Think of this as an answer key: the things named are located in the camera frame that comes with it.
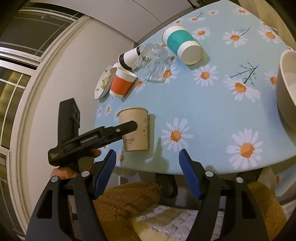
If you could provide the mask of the person's left hand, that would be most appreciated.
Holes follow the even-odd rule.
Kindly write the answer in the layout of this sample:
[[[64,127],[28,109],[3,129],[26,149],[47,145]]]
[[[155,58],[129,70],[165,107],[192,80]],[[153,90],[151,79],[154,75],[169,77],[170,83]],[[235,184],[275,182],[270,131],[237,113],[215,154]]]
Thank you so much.
[[[99,149],[93,149],[88,156],[82,157],[76,161],[74,161],[73,165],[70,167],[62,167],[55,168],[51,171],[50,178],[54,176],[58,176],[61,180],[70,179],[76,177],[80,173],[80,168],[83,170],[90,170],[93,166],[94,159],[101,155],[101,151]]]

